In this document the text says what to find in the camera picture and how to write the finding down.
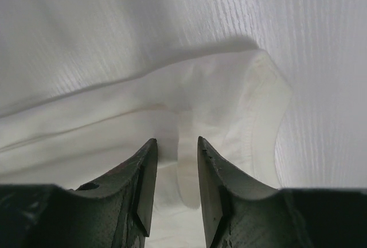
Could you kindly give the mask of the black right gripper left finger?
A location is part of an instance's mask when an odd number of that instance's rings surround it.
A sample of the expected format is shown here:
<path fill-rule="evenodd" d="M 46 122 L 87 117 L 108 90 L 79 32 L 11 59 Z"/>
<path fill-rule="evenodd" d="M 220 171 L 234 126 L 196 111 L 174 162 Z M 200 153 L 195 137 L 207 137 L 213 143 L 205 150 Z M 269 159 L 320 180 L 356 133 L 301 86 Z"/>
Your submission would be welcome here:
<path fill-rule="evenodd" d="M 150 235 L 157 165 L 158 144 L 150 139 L 76 190 L 1 185 L 1 246 L 143 247 Z"/>

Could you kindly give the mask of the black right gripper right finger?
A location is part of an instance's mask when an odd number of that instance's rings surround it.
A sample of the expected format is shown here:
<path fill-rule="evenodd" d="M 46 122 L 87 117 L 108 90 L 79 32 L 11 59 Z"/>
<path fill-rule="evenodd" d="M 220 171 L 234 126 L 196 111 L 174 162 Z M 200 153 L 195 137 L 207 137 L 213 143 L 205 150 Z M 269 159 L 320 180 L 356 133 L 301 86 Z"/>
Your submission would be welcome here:
<path fill-rule="evenodd" d="M 366 190 L 275 189 L 197 145 L 207 247 L 366 246 Z"/>

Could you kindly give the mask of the white t-shirt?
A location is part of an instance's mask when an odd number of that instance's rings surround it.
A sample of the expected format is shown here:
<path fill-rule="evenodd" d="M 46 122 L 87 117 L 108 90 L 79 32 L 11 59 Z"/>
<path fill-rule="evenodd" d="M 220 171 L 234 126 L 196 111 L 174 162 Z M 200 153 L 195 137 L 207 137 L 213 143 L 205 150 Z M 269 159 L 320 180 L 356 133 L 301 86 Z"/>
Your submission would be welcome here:
<path fill-rule="evenodd" d="M 76 187 L 158 142 L 148 247 L 204 247 L 197 140 L 280 187 L 275 143 L 292 90 L 263 50 L 176 62 L 1 119 L 1 182 Z"/>

